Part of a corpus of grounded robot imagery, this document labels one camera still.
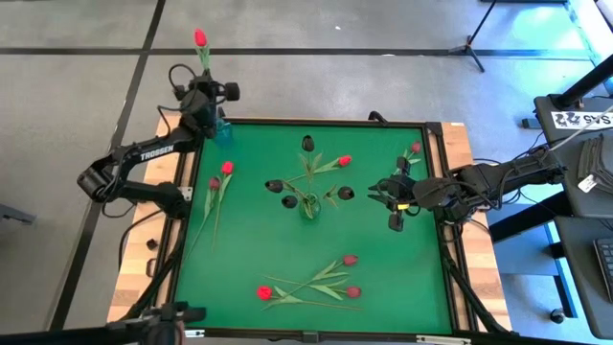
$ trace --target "black metal frame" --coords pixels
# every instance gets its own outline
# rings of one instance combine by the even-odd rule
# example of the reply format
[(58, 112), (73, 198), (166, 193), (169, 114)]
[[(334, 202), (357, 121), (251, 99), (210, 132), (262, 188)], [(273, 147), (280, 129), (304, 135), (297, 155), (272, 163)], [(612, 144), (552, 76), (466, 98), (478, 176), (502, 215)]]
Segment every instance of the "black metal frame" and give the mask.
[[(439, 159), (441, 161), (443, 171), (448, 169), (448, 163), (446, 159), (446, 151), (444, 149), (444, 140), (443, 134), (441, 131), (440, 123), (413, 123), (413, 122), (381, 122), (381, 121), (334, 121), (334, 120), (300, 120), (300, 119), (225, 119), (229, 123), (233, 125), (269, 125), (269, 126), (313, 126), (313, 127), (389, 127), (389, 128), (412, 128), (419, 129), (421, 131), (421, 140), (424, 145), (424, 149), (428, 154), (426, 154), (426, 163), (428, 175), (434, 175), (434, 165), (432, 160), (432, 149), (430, 147), (430, 142), (428, 138), (428, 130), (434, 129), (432, 132), (435, 134), (437, 139), (437, 147), (439, 152)], [(202, 150), (204, 149), (205, 143), (196, 150), (193, 156), (193, 165), (190, 176), (190, 181), (188, 187), (195, 188), (195, 184), (197, 183), (197, 176), (200, 167), (200, 159), (202, 157)], [(182, 154), (179, 158), (179, 166), (175, 171), (174, 181), (178, 183), (181, 181), (185, 164), (185, 154)], [(170, 281), (168, 286), (168, 294), (166, 297), (166, 303), (170, 303), (174, 300), (176, 285), (178, 283), (179, 271), (180, 269), (176, 269), (181, 266), (181, 261), (183, 259), (182, 250), (183, 250), (183, 241), (186, 239), (185, 232), (187, 231), (187, 227), (189, 224), (189, 215), (180, 221), (181, 224), (179, 226), (178, 234), (177, 234), (177, 243), (175, 245), (175, 249), (178, 248), (179, 255), (177, 257), (177, 262), (170, 273)], [(173, 220), (167, 219), (164, 224), (164, 229), (162, 233), (162, 240), (160, 242), (160, 250), (158, 252), (158, 257), (156, 260), (155, 266), (155, 274), (159, 272), (161, 269), (164, 258), (166, 258), (169, 252), (169, 244), (170, 244), (170, 235), (172, 232), (172, 222)], [(439, 243), (443, 242), (443, 227), (435, 220), (437, 226), (437, 236), (439, 239)], [(458, 229), (454, 229), (454, 236), (458, 235)], [(460, 241), (455, 243), (455, 251), (457, 260), (459, 262), (459, 268), (467, 280), (467, 269), (465, 264), (465, 252)], [(447, 300), (447, 307), (450, 315), (450, 324), (452, 333), (454, 334), (459, 330), (458, 324), (458, 309), (455, 304), (455, 296), (453, 289), (453, 278), (451, 277), (448, 270), (445, 268), (443, 263), (444, 257), (442, 251), (441, 255), (441, 265), (443, 272), (443, 281), (445, 285), (445, 297)], [(158, 296), (154, 296), (151, 299), (151, 304), (155, 304)], [(477, 321), (476, 314), (470, 307), (469, 303), (465, 299), (466, 310), (468, 313), (468, 325), (471, 331), (477, 331)], [(305, 331), (279, 331), (279, 330), (242, 330), (242, 329), (205, 329), (205, 333), (207, 337), (240, 337), (240, 338), (265, 338), (271, 340), (281, 340), (281, 339), (292, 339), (299, 340), (304, 342), (313, 342), (313, 341), (323, 341), (323, 340), (361, 340), (361, 341), (407, 341), (407, 342), (415, 342), (417, 341), (417, 335), (413, 333), (345, 333), (345, 332), (305, 332)]]

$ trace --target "tripod stand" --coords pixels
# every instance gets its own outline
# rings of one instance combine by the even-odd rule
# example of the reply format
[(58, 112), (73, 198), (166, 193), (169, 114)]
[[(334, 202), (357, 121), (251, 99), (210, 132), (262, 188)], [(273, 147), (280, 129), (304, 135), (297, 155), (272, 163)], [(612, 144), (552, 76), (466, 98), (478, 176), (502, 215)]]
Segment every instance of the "tripod stand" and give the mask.
[(456, 47), (456, 48), (449, 49), (449, 54), (450, 55), (470, 55), (475, 60), (475, 62), (477, 63), (477, 66), (479, 66), (479, 70), (481, 70), (481, 73), (486, 72), (486, 69), (483, 68), (483, 65), (481, 64), (481, 61), (479, 60), (479, 58), (475, 54), (475, 51), (472, 50), (472, 41), (475, 39), (475, 37), (479, 33), (479, 30), (481, 30), (481, 27), (483, 26), (483, 23), (485, 23), (486, 19), (488, 19), (489, 13), (494, 8), (494, 5), (496, 5), (496, 1), (497, 0), (493, 0), (491, 2), (491, 5), (489, 5), (489, 9), (486, 12), (486, 15), (484, 15), (483, 19), (481, 19), (481, 23), (479, 23), (479, 26), (477, 26), (477, 30), (475, 30), (475, 32), (473, 34), (469, 35), (468, 38), (466, 39), (466, 44), (463, 45), (463, 46), (459, 46), (459, 47)]

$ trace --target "gray floor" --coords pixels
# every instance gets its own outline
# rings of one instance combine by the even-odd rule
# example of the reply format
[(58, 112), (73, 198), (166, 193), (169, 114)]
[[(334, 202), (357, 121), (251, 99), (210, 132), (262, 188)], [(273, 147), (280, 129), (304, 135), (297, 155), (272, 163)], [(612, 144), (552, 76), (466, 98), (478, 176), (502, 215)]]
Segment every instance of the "gray floor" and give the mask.
[[(188, 48), (193, 27), (200, 26), (219, 48), (450, 48), (474, 30), (488, 6), (477, 0), (204, 4), (168, 1), (153, 47)], [(138, 48), (154, 8), (152, 0), (0, 1), (0, 48)], [(474, 46), (584, 48), (563, 6), (528, 4), (497, 6)], [(108, 149), (136, 60), (0, 55), (0, 202), (38, 215), (33, 226), (0, 222), (5, 278), (0, 283), (0, 333), (41, 330), (49, 320), (87, 205), (76, 176)], [(151, 135), (158, 121), (156, 105), (175, 105), (167, 71), (177, 62), (197, 66), (195, 57), (149, 57), (124, 143)], [(241, 86), (241, 101), (225, 106), (229, 116), (364, 119), (376, 109), (389, 120), (464, 122), (474, 156), (500, 160), (525, 150), (538, 134), (517, 125), (532, 114), (535, 96), (562, 91), (593, 68), (589, 61), (551, 58), (484, 57), (482, 62), (485, 74), (468, 57), (212, 59), (216, 79)], [(599, 87), (594, 94), (605, 91)], [(136, 169), (133, 178), (142, 172)], [(125, 204), (112, 206), (119, 211)], [(117, 274), (117, 245), (130, 220), (100, 222), (67, 327), (105, 320)], [(516, 280), (504, 282), (517, 331), (550, 338), (589, 334), (584, 322), (541, 332), (535, 323), (518, 321), (540, 314), (521, 307), (525, 301), (514, 296), (540, 301), (542, 294), (555, 291), (542, 288), (544, 283), (525, 288)]]

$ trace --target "red tulip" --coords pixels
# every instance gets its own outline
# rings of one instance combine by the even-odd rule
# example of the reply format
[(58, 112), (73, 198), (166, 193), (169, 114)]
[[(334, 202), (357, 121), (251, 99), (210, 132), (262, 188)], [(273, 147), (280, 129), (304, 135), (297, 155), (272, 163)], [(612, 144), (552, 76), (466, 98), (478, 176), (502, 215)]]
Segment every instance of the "red tulip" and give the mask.
[(219, 189), (219, 178), (218, 177), (211, 177), (211, 179), (209, 180), (209, 189), (212, 191), (216, 191)]
[(232, 162), (225, 162), (221, 166), (221, 172), (224, 174), (230, 174), (234, 170), (234, 164)]
[(270, 287), (258, 287), (258, 297), (262, 301), (268, 301), (272, 297), (272, 288)]
[(421, 151), (421, 143), (419, 140), (416, 140), (415, 143), (411, 145), (411, 152), (420, 153), (420, 151)]
[(341, 167), (347, 167), (352, 162), (351, 156), (342, 156), (338, 158), (338, 165)]
[(357, 298), (362, 294), (362, 289), (359, 287), (347, 287), (347, 296), (349, 298)]
[(357, 255), (345, 255), (343, 257), (344, 265), (355, 265), (357, 264)]
[(207, 43), (209, 43), (207, 41), (207, 36), (201, 29), (195, 30), (195, 32), (193, 33), (193, 40), (195, 41), (195, 45), (203, 48), (206, 47)]

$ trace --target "green mat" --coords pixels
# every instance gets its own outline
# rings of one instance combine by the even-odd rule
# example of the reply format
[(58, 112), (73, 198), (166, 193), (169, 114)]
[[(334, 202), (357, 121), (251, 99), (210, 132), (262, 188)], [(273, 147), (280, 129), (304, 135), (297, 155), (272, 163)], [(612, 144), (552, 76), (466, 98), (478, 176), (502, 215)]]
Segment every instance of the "green mat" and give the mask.
[[(219, 175), (224, 161), (235, 163), (234, 176), (224, 197), (215, 251), (212, 236), (215, 213), (179, 274), (175, 300), (206, 307), (207, 318), (192, 327), (338, 332), (450, 334), (449, 310), (437, 235), (426, 211), (405, 217), (404, 232), (387, 226), (389, 212), (366, 197), (367, 188), (395, 170), (396, 159), (415, 140), (419, 129), (344, 126), (233, 125), (234, 143), (219, 148), (207, 142), (193, 195), (186, 248), (202, 223), (208, 181)], [(342, 155), (353, 160), (347, 168), (317, 174), (312, 191), (322, 195), (334, 184), (350, 186), (355, 198), (338, 200), (334, 208), (322, 200), (316, 220), (299, 216), (298, 207), (285, 209), (283, 192), (264, 188), (270, 179), (288, 179), (304, 173), (299, 154), (304, 135), (315, 141), (313, 156), (321, 164)], [(412, 158), (416, 179), (427, 177), (424, 151)], [(296, 182), (302, 190), (307, 181)], [(359, 256), (347, 284), (362, 289), (357, 299), (336, 301), (322, 292), (302, 288), (296, 293), (308, 301), (358, 307), (337, 310), (312, 305), (279, 305), (262, 311), (266, 302), (258, 286), (292, 285), (267, 280), (272, 275), (305, 282), (345, 254)]]

